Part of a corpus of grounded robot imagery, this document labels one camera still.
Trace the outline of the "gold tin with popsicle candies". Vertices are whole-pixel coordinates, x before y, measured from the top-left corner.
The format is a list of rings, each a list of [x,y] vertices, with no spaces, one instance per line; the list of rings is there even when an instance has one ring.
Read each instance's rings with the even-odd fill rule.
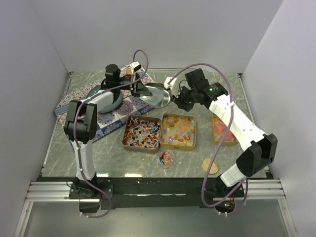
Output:
[[[194,116],[164,114],[159,144],[165,149],[192,151],[196,145],[197,121]]]

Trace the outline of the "teal ceramic plate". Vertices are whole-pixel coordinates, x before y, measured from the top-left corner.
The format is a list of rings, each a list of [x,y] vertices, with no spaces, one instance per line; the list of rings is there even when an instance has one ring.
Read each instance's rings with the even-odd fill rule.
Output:
[[[119,89],[112,92],[112,97],[110,95],[103,94],[101,98],[94,98],[94,104],[97,104],[97,110],[99,113],[108,113],[114,110],[122,102],[123,96]]]

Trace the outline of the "metal candy scoop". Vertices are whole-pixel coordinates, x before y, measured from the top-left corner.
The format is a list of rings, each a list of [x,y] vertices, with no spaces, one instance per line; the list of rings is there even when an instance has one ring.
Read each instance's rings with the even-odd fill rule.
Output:
[[[142,102],[154,108],[164,108],[171,102],[171,93],[162,83],[148,83],[145,87],[151,94],[141,95],[139,99]]]

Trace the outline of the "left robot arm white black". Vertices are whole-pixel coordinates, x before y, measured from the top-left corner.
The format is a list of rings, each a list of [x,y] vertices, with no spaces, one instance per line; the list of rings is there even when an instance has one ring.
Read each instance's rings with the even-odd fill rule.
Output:
[[[77,165],[73,190],[86,198],[93,198],[101,192],[97,186],[97,174],[93,165],[92,140],[97,132],[97,114],[105,107],[113,110],[120,102],[122,90],[128,90],[133,96],[152,96],[141,79],[141,64],[134,61],[126,67],[125,75],[116,64],[105,68],[105,77],[100,89],[93,95],[72,100],[68,104],[68,112],[64,132],[75,152]]]

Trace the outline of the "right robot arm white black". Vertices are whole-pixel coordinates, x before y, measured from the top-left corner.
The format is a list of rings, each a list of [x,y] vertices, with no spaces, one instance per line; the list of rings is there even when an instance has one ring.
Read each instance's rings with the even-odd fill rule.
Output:
[[[231,93],[223,85],[218,82],[210,84],[202,69],[186,73],[185,78],[188,86],[181,86],[177,78],[165,80],[164,86],[170,90],[172,101],[187,112],[196,103],[204,105],[229,127],[243,150],[235,164],[217,178],[217,193],[227,197],[236,183],[274,161],[277,138],[259,129],[231,100]]]

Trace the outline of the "gold tin with gummy candies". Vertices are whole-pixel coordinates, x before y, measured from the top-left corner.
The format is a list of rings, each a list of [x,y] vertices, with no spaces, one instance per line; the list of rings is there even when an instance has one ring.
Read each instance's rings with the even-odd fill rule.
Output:
[[[225,130],[227,129],[227,126],[215,114],[212,114],[212,116],[211,116],[211,123],[212,123],[213,143],[215,145],[219,145],[220,140],[224,136]],[[233,135],[233,133],[231,131],[229,131],[228,134],[226,135],[222,145],[233,146],[236,143],[237,143],[236,137]]]

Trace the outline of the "gold tin with lollipops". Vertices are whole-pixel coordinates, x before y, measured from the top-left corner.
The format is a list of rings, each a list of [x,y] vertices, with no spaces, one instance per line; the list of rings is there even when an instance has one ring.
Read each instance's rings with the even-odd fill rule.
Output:
[[[122,145],[126,151],[155,154],[159,150],[161,119],[130,115],[127,119]]]

